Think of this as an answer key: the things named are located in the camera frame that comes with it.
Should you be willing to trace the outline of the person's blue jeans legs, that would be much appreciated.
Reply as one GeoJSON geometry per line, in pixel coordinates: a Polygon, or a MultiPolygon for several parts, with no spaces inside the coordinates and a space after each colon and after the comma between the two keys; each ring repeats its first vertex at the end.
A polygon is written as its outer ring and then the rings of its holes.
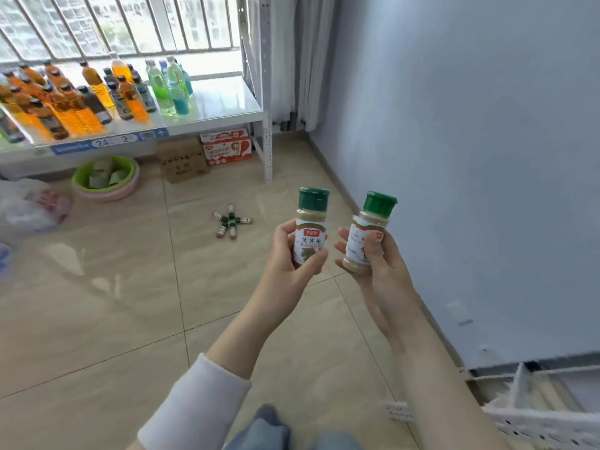
{"type": "MultiPolygon", "coordinates": [[[[292,429],[281,421],[272,404],[263,404],[253,420],[237,433],[222,450],[290,450],[292,429]]],[[[348,432],[320,434],[310,450],[363,450],[348,432]]]]}

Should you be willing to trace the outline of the clear plastic bag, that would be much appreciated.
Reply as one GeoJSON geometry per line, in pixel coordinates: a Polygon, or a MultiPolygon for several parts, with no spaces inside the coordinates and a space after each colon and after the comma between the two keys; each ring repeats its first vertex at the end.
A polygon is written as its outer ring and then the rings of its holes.
{"type": "Polygon", "coordinates": [[[0,242],[56,229],[71,210],[71,197],[36,179],[0,180],[0,242]]]}

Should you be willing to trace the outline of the green drink bottle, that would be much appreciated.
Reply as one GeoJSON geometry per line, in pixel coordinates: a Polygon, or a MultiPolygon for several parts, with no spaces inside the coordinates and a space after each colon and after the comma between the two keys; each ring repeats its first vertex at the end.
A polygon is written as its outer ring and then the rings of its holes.
{"type": "Polygon", "coordinates": [[[176,116],[176,109],[171,98],[169,86],[157,68],[154,59],[146,59],[146,73],[149,85],[152,88],[161,113],[167,117],[176,116]]]}

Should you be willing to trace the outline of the green-capped spice bottle white label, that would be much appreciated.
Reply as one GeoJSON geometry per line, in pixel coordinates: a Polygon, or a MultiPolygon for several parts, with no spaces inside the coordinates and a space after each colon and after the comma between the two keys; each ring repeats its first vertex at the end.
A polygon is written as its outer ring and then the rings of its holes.
{"type": "Polygon", "coordinates": [[[365,237],[375,233],[378,244],[381,244],[389,218],[397,203],[396,197],[376,191],[367,193],[362,210],[352,217],[342,261],[344,269],[361,275],[371,271],[371,264],[365,254],[365,237]]]}

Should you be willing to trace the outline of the green plastic basin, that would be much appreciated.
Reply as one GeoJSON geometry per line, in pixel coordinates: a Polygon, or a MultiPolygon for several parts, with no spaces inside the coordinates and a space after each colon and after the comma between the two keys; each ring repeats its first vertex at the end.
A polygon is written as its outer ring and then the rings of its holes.
{"type": "Polygon", "coordinates": [[[109,156],[77,167],[71,178],[74,189],[103,193],[123,187],[134,179],[138,164],[132,158],[109,156]]]}

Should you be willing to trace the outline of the group of orange and dark drink bottles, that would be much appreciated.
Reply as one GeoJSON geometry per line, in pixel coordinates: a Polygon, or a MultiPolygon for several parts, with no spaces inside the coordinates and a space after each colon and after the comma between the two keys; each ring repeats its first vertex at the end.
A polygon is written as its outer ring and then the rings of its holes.
{"type": "Polygon", "coordinates": [[[114,119],[148,122],[157,106],[146,82],[117,52],[109,58],[103,76],[81,61],[81,86],[51,61],[43,74],[26,64],[0,70],[0,139],[20,144],[29,133],[57,143],[102,134],[114,119]]]}

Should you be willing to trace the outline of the white curtain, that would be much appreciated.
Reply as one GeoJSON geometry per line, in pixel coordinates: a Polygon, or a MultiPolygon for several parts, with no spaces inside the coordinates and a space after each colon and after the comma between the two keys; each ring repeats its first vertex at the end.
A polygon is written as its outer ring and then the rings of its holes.
{"type": "Polygon", "coordinates": [[[310,133],[323,119],[339,1],[271,0],[271,117],[276,133],[310,133]]]}

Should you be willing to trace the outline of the person's left forearm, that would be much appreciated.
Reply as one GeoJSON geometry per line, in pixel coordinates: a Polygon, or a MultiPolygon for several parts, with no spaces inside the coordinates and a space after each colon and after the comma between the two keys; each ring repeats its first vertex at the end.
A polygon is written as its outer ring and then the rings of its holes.
{"type": "Polygon", "coordinates": [[[175,382],[127,450],[221,450],[272,331],[249,303],[175,382]]]}

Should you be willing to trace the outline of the person's left hand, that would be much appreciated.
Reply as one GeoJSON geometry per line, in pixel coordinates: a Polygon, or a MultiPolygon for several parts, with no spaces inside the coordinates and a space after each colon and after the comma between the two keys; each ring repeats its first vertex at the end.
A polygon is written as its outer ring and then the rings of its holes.
{"type": "Polygon", "coordinates": [[[247,308],[266,322],[280,325],[296,308],[311,279],[321,272],[327,257],[328,250],[323,248],[300,267],[293,262],[279,263],[275,260],[274,232],[265,270],[247,308]]]}

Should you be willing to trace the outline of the blue drink bottle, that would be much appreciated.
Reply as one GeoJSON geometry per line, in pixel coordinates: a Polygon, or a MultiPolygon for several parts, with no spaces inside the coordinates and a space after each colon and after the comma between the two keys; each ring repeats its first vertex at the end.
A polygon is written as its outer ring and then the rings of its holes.
{"type": "Polygon", "coordinates": [[[190,96],[193,94],[188,76],[173,56],[167,56],[167,77],[170,95],[178,115],[190,114],[190,96]]]}

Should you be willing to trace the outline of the brown cardboard box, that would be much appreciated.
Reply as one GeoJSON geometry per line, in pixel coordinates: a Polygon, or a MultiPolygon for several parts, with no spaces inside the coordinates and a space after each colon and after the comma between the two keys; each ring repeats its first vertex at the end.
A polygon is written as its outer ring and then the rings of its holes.
{"type": "Polygon", "coordinates": [[[157,144],[155,154],[170,184],[204,176],[211,171],[199,136],[181,136],[157,144]]]}

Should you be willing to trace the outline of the green-capped spice bottle red label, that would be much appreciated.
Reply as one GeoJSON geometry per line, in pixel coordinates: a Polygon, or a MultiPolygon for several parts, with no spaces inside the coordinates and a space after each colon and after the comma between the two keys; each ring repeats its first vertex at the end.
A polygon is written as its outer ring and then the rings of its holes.
{"type": "Polygon", "coordinates": [[[328,200],[328,189],[299,189],[292,250],[292,261],[297,268],[325,246],[328,200]]]}

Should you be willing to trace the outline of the red and white carton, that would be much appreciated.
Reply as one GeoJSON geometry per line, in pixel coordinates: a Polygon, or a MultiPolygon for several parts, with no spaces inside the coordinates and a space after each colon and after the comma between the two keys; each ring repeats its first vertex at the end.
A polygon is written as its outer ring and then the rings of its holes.
{"type": "Polygon", "coordinates": [[[208,166],[251,159],[253,143],[246,128],[204,133],[199,139],[208,166]]]}

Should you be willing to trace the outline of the blue shelf label strip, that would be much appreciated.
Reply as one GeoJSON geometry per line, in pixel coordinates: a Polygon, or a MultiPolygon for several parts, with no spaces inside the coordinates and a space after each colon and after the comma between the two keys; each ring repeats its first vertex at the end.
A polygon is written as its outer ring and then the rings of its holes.
{"type": "Polygon", "coordinates": [[[128,134],[108,135],[90,140],[61,143],[50,145],[49,148],[56,156],[67,155],[76,152],[94,151],[97,149],[118,146],[122,144],[155,140],[170,136],[168,128],[155,128],[150,130],[132,132],[128,134]]]}

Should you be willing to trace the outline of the white perforated metal bracket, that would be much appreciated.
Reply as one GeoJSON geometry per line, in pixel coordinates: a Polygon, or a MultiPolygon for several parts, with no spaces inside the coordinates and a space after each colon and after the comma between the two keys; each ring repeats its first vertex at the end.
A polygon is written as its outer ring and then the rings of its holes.
{"type": "Polygon", "coordinates": [[[384,411],[388,418],[396,421],[412,423],[415,420],[407,402],[386,402],[384,411]]]}

